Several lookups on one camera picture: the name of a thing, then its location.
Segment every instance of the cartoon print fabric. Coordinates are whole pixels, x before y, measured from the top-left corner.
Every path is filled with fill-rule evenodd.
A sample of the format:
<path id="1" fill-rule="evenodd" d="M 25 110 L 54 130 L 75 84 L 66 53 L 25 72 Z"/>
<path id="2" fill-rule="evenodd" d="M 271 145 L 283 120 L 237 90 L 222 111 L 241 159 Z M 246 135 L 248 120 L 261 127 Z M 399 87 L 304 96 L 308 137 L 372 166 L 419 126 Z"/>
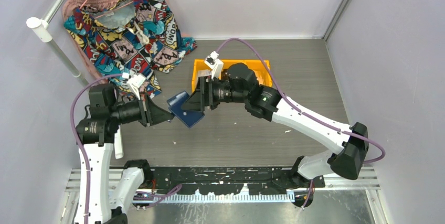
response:
<path id="1" fill-rule="evenodd" d="M 93 17 L 128 1 L 133 2 L 135 15 L 122 27 L 105 27 Z M 103 76 L 139 72 L 146 76 L 140 92 L 150 97 L 160 94 L 154 70 L 169 73 L 197 47 L 195 40 L 181 37 L 165 0 L 120 0 L 109 10 L 76 8 L 64 26 Z M 110 82 L 121 91 L 130 92 L 122 78 Z"/>

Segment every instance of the black mounting plate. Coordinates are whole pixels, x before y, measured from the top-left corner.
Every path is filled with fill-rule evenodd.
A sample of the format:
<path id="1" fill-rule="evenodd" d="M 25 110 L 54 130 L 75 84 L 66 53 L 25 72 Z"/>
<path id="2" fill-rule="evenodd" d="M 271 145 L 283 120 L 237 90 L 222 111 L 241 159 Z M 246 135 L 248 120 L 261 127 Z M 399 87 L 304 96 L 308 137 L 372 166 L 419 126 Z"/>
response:
<path id="1" fill-rule="evenodd" d="M 182 184 L 180 195 L 193 195 L 199 189 L 202 195 L 238 194 L 247 184 L 250 195 L 285 194 L 296 189 L 291 179 L 291 167 L 151 167 L 156 179 L 155 188 L 165 194 Z M 325 187 L 323 176 L 314 179 L 314 187 Z"/>

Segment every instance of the black joint housing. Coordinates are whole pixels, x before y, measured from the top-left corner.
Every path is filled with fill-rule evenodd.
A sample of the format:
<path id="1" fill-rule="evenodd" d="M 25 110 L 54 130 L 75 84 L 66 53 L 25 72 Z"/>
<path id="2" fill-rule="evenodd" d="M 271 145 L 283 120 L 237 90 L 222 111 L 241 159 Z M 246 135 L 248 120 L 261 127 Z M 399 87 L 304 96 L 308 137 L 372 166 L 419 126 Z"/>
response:
<path id="1" fill-rule="evenodd" d="M 253 70 L 249 69 L 244 63 L 237 63 L 227 70 L 227 78 L 230 87 L 237 91 L 250 91 L 255 85 L 258 85 L 257 77 Z"/>
<path id="2" fill-rule="evenodd" d="M 100 221 L 96 221 L 94 224 L 101 224 Z M 111 209 L 111 219 L 104 224 L 128 224 L 128 218 L 126 214 L 122 212 L 122 207 Z"/>
<path id="3" fill-rule="evenodd" d="M 299 156 L 299 157 L 296 159 L 295 163 L 294 163 L 293 166 L 292 166 L 290 176 L 291 176 L 291 180 L 292 180 L 298 187 L 309 187 L 309 185 L 310 185 L 310 180 L 307 179 L 307 178 L 305 178 L 305 177 L 303 177 L 303 176 L 301 176 L 301 175 L 298 173 L 298 166 L 300 165 L 301 160 L 303 160 L 303 158 L 304 158 L 304 156 Z"/>
<path id="4" fill-rule="evenodd" d="M 260 85 L 255 92 L 249 94 L 249 99 L 245 102 L 245 109 L 257 118 L 264 118 L 272 121 L 274 112 L 277 112 L 277 105 L 281 100 L 278 90 Z"/>
<path id="5" fill-rule="evenodd" d="M 360 136 L 368 137 L 368 128 L 357 122 L 351 128 L 352 132 Z M 362 168 L 363 162 L 368 153 L 369 144 L 361 139 L 350 136 L 347 143 L 344 143 L 345 148 L 338 155 L 332 154 L 327 160 L 331 165 L 333 172 L 338 175 L 356 180 Z"/>

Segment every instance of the white panel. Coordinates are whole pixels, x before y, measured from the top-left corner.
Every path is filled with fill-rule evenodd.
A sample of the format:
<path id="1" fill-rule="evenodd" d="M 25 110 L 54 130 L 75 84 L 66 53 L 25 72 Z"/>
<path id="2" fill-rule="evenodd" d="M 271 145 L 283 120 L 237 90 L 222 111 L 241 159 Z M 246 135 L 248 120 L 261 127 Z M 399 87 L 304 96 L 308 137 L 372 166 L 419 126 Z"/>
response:
<path id="1" fill-rule="evenodd" d="M 313 179 L 320 175 L 331 174 L 333 171 L 327 160 L 332 156 L 331 151 L 325 151 L 313 156 L 306 156 L 298 165 L 298 173 L 306 179 Z"/>
<path id="2" fill-rule="evenodd" d="M 328 41 L 350 121 L 387 151 L 375 170 L 390 223 L 445 219 L 444 13 L 445 0 L 352 0 Z"/>
<path id="3" fill-rule="evenodd" d="M 290 107 L 290 105 L 287 104 L 284 99 L 281 99 L 280 102 L 277 104 L 278 111 L 274 112 L 272 115 L 272 122 L 283 124 L 298 130 L 299 132 L 313 138 L 314 140 L 317 140 L 319 143 L 326 146 L 331 152 L 335 154 L 339 154 L 344 149 L 343 142 L 348 142 L 348 135 L 338 134 L 337 131 L 330 129 L 307 117 L 305 113 L 324 123 L 327 123 L 328 125 L 338 127 L 340 129 L 340 132 L 350 132 L 350 125 L 339 123 L 320 114 L 317 114 L 296 103 L 290 97 L 288 97 L 288 100 L 296 107 L 300 108 L 301 114 L 293 110 L 293 108 Z"/>
<path id="4" fill-rule="evenodd" d="M 90 160 L 90 195 L 89 195 L 89 209 L 88 223 L 95 223 L 100 221 L 104 223 L 111 218 L 111 207 L 108 201 L 108 182 L 109 182 L 109 167 L 111 153 L 113 152 L 113 144 L 105 143 L 103 146 L 97 144 L 84 145 L 87 156 Z M 84 213 L 86 207 L 86 191 L 87 191 L 87 169 L 83 154 L 79 150 L 81 161 L 81 185 L 79 206 L 77 208 L 75 223 L 84 223 Z"/>
<path id="5" fill-rule="evenodd" d="M 110 209 L 121 207 L 124 214 L 127 213 L 131 202 L 133 202 L 134 193 L 144 182 L 144 174 L 142 169 L 137 167 L 129 167 L 124 170 L 122 178 L 110 198 Z"/>
<path id="6" fill-rule="evenodd" d="M 53 0 L 2 0 L 0 12 L 1 223 L 54 223 L 71 169 L 79 167 L 69 108 L 81 85 L 26 26 Z M 68 57 L 84 67 L 57 13 L 49 31 Z M 83 118 L 82 97 L 76 119 Z"/>
<path id="7" fill-rule="evenodd" d="M 322 37 L 341 0 L 168 0 L 196 38 Z"/>

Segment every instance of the cable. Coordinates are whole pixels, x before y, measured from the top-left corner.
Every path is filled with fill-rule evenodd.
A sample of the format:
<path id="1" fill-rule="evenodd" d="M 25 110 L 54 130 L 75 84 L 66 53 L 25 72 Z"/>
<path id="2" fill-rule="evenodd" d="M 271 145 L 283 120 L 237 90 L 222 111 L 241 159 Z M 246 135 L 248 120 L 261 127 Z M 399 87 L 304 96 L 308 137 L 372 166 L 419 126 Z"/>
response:
<path id="1" fill-rule="evenodd" d="M 77 146 L 79 147 L 80 152 L 82 153 L 83 159 L 85 160 L 85 169 L 87 170 L 87 184 L 86 184 L 86 195 L 85 195 L 85 212 L 83 214 L 84 216 L 84 224 L 88 224 L 88 217 L 89 217 L 89 210 L 90 210 L 90 183 L 91 183 L 91 168 L 90 168 L 90 161 L 88 160 L 88 155 L 87 152 L 85 151 L 85 148 L 83 147 L 82 142 L 80 141 L 79 138 L 79 134 L 77 134 L 76 131 L 76 125 L 74 124 L 74 108 L 76 107 L 76 103 L 79 100 L 80 96 L 87 90 L 89 89 L 91 86 L 93 86 L 94 84 L 98 83 L 101 80 L 104 79 L 108 79 L 108 78 L 113 78 L 113 77 L 118 77 L 118 76 L 122 76 L 121 73 L 117 73 L 117 74 L 110 74 L 109 76 L 103 76 L 97 80 L 95 80 L 94 82 L 88 84 L 85 88 L 83 88 L 74 98 L 74 101 L 72 102 L 71 105 L 71 110 L 70 110 L 70 121 L 71 121 L 71 129 L 72 132 L 74 134 L 74 137 L 76 139 L 76 143 Z"/>
<path id="2" fill-rule="evenodd" d="M 258 51 L 256 51 L 255 48 L 254 48 L 251 44 L 249 44 L 247 41 L 242 40 L 242 39 L 239 39 L 239 38 L 230 38 L 230 39 L 227 39 L 226 41 L 224 41 L 224 42 L 223 42 L 223 43 L 216 49 L 215 52 L 216 52 L 216 53 L 219 53 L 219 51 L 221 51 L 221 48 L 222 48 L 225 44 L 227 44 L 228 42 L 233 41 L 233 40 L 236 40 L 236 41 L 239 41 L 239 42 L 245 44 L 246 46 L 248 46 L 248 47 L 253 51 L 253 53 L 258 57 L 258 59 L 259 59 L 259 60 L 261 61 L 261 63 L 263 64 L 263 66 L 264 66 L 264 68 L 266 69 L 267 73 L 270 75 L 270 78 L 272 79 L 273 83 L 275 84 L 275 87 L 277 87 L 278 92 L 279 92 L 280 95 L 283 97 L 283 99 L 285 100 L 285 102 L 286 102 L 287 104 L 289 104 L 289 106 L 292 107 L 294 110 L 296 110 L 297 112 L 301 113 L 301 109 L 298 108 L 297 106 L 295 106 L 292 102 L 290 102 L 290 101 L 288 100 L 288 98 L 287 98 L 286 95 L 284 94 L 283 90 L 282 90 L 281 87 L 278 85 L 278 82 L 277 82 L 277 80 L 275 79 L 275 77 L 273 76 L 272 72 L 271 72 L 270 69 L 267 67 L 267 65 L 266 65 L 266 63 L 265 63 L 265 61 L 264 61 L 264 59 L 260 56 L 260 53 L 259 53 Z M 339 132 L 339 133 L 344 133 L 344 134 L 346 134 L 346 135 L 349 135 L 349 136 L 352 136 L 352 137 L 356 137 L 356 138 L 358 138 L 358 139 L 360 139 L 360 140 L 363 140 L 363 141 L 365 141 L 365 142 L 368 142 L 368 143 L 372 144 L 373 146 L 377 147 L 377 148 L 382 152 L 382 154 L 381 154 L 379 157 L 377 157 L 377 158 L 373 158 L 373 159 L 370 159 L 370 160 L 366 160 L 366 161 L 363 162 L 363 164 L 369 164 L 369 163 L 372 163 L 372 162 L 379 161 L 379 160 L 383 159 L 383 158 L 385 157 L 385 155 L 386 155 L 386 151 L 385 151 L 385 149 L 383 149 L 383 147 L 382 147 L 380 144 L 376 143 L 375 141 L 373 141 L 373 140 L 371 140 L 371 139 L 369 139 L 369 138 L 367 138 L 367 137 L 364 137 L 364 136 L 361 136 L 361 135 L 358 135 L 358 134 L 355 134 L 355 133 L 352 133 L 352 132 L 348 132 L 348 131 L 342 131 L 340 128 L 337 128 L 337 127 L 334 127 L 334 126 L 332 126 L 332 125 L 330 125 L 330 124 L 327 124 L 327 123 L 325 123 L 325 122 L 323 122 L 323 121 L 321 121 L 321 120 L 315 118 L 314 116 L 312 116 L 312 115 L 310 115 L 310 114 L 307 114 L 306 112 L 302 112 L 301 114 L 307 116 L 308 118 L 312 119 L 313 121 L 315 121 L 315 122 L 317 122 L 317 123 L 320 123 L 321 125 L 323 125 L 323 126 L 325 126 L 325 127 L 328 127 L 328 128 L 331 129 L 331 130 L 335 130 L 335 131 L 337 131 L 337 132 Z"/>
<path id="3" fill-rule="evenodd" d="M 304 207 L 306 206 L 306 204 L 309 201 L 309 197 L 311 196 L 311 192 L 312 192 L 312 188 L 314 187 L 314 180 L 311 179 L 311 182 L 309 183 L 309 191 L 308 191 L 308 195 L 306 195 L 306 200 L 303 203 L 303 206 L 301 206 L 301 209 L 304 210 Z"/>
<path id="4" fill-rule="evenodd" d="M 149 206 L 145 207 L 145 208 L 151 208 L 151 207 L 157 206 L 157 204 L 161 203 L 167 197 L 170 197 L 171 195 L 176 194 L 177 192 L 179 192 L 181 190 L 181 188 L 182 188 L 182 184 L 179 184 L 179 185 L 173 187 L 173 189 L 170 190 L 165 195 L 155 195 L 155 194 L 151 194 L 151 193 L 146 193 L 144 191 L 136 191 L 137 194 L 149 195 L 153 199 L 151 199 L 150 197 L 139 197 L 139 196 L 138 197 L 134 197 L 133 199 L 135 199 L 135 200 L 154 200 L 154 198 L 159 198 L 158 201 L 156 201 L 154 203 L 151 203 Z"/>

